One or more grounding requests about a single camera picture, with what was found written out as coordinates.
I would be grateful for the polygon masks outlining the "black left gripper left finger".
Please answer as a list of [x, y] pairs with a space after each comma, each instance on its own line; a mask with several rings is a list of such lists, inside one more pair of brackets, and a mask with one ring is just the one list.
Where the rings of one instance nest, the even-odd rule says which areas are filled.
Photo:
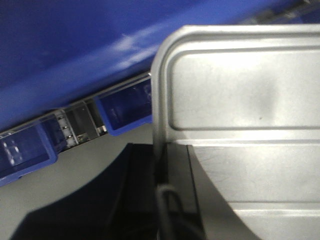
[[127, 144], [89, 183], [28, 213], [14, 240], [154, 240], [155, 160], [150, 144]]

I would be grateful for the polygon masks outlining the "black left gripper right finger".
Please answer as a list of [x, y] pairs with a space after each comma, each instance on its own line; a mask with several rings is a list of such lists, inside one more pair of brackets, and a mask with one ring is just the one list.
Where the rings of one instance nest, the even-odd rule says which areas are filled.
[[187, 147], [167, 144], [160, 163], [163, 177], [159, 185], [159, 238], [204, 240]]

